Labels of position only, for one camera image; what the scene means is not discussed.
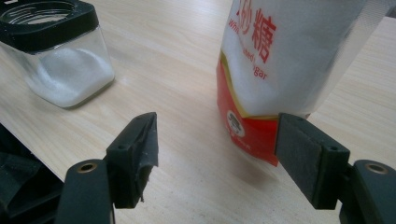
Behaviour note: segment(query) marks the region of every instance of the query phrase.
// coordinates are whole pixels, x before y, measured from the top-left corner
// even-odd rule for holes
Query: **white and red bag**
[[[217,68],[233,141],[277,165],[278,113],[313,113],[395,2],[233,0]],[[370,25],[360,22],[367,18]]]

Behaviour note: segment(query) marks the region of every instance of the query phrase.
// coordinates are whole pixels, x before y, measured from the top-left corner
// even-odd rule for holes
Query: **wooden table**
[[[231,0],[87,1],[96,7],[115,82],[61,109],[34,95],[0,53],[0,122],[56,175],[102,159],[135,116],[156,111],[160,166],[145,202],[118,223],[338,223],[316,211],[281,165],[229,139],[216,105],[216,65]],[[350,162],[396,162],[396,20],[383,20],[309,120],[351,150]]]

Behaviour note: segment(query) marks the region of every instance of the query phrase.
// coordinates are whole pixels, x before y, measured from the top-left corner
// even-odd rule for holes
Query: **table surface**
[[[216,104],[216,65],[231,0],[87,1],[96,7],[114,83],[61,109],[33,94],[0,53],[0,122],[56,175],[102,159],[135,116],[158,114],[159,161],[118,223],[338,223],[316,211],[284,168],[230,140]],[[396,162],[396,20],[384,19],[308,119],[351,150],[350,162]]]

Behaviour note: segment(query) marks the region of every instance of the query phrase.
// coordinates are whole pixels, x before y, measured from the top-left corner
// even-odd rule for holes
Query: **jar lid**
[[[78,0],[0,3],[0,41],[28,53],[53,49],[98,25],[93,5]]]

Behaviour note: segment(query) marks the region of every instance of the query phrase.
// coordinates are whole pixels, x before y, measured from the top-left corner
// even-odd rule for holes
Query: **round logo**
[[[227,120],[233,132],[239,137],[245,136],[245,130],[242,126],[241,122],[236,118],[236,115],[233,111],[229,110],[227,112]]]

